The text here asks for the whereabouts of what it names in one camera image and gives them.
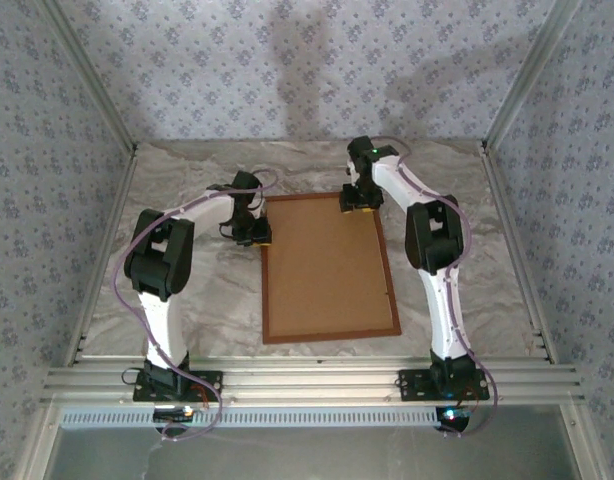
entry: brown frame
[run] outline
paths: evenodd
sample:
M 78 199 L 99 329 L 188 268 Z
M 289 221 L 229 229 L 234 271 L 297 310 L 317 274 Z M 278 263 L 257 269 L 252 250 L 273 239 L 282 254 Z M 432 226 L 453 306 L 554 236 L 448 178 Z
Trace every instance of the brown frame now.
M 305 193 L 295 195 L 277 195 L 265 197 L 267 202 L 282 202 L 289 200 L 311 200 L 322 198 L 338 198 L 338 192 L 326 193 Z M 380 257 L 383 264 L 383 273 L 385 275 L 385 285 L 389 297 L 389 309 L 391 311 L 392 327 L 380 330 L 358 330 L 354 332 L 333 332 L 333 333 L 313 333 L 305 335 L 284 335 L 274 336 L 269 335 L 269 296 L 268 296 L 268 254 L 267 247 L 261 248 L 262 259 L 262 297 L 263 297 L 263 344 L 273 345 L 279 343 L 303 343 L 303 342 L 318 342 L 329 340 L 351 340 L 359 338 L 371 337 L 386 337 L 398 336 L 402 334 L 400 327 L 400 318 L 398 317 L 398 307 L 396 305 L 396 294 L 394 291 L 394 283 L 391 277 L 391 269 L 389 267 L 389 259 L 387 257 L 387 246 L 383 235 L 383 226 L 380 221 L 378 210 L 373 211 L 374 223 L 378 234 L 378 247 L 380 249 Z

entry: cork board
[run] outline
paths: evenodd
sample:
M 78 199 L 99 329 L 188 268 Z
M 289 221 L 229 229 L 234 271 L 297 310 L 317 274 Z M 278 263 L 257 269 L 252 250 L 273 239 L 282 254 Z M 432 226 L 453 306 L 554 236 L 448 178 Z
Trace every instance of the cork board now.
M 267 197 L 263 343 L 400 335 L 378 212 L 340 212 L 337 193 Z

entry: wall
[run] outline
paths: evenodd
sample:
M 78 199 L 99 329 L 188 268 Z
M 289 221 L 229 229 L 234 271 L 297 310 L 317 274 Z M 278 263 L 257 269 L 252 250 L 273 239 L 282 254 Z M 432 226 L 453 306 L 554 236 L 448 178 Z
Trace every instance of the wall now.
M 614 2 L 583 1 L 499 162 L 562 361 L 614 471 Z
M 31 1 L 0 1 L 0 479 L 62 362 L 127 155 Z
M 75 0 L 137 140 L 482 138 L 552 0 Z

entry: enclosure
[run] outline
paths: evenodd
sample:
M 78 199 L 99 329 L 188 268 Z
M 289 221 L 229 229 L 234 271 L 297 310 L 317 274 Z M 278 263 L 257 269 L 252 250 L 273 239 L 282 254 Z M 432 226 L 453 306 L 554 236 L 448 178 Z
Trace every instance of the enclosure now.
M 437 404 L 398 398 L 431 325 L 386 198 L 400 336 L 265 345 L 260 251 L 198 237 L 184 336 L 193 365 L 225 372 L 234 417 L 161 450 L 153 405 L 121 382 L 146 337 L 109 288 L 138 214 L 239 169 L 276 171 L 272 195 L 337 191 L 360 135 L 404 142 L 469 217 L 462 311 L 497 418 L 443 462 Z M 133 460 L 115 470 L 88 442 Z M 214 477 L 462 478 L 477 445 L 495 454 L 470 475 L 507 458 L 518 478 L 614 477 L 614 2 L 0 2 L 0 478 L 159 478 L 196 448 Z

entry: wooden board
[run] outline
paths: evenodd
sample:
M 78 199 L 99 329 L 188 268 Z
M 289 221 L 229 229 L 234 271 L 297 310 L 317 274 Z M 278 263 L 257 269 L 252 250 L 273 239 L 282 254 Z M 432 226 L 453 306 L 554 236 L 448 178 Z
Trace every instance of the wooden board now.
M 378 212 L 343 214 L 337 193 L 266 200 L 263 343 L 400 335 Z

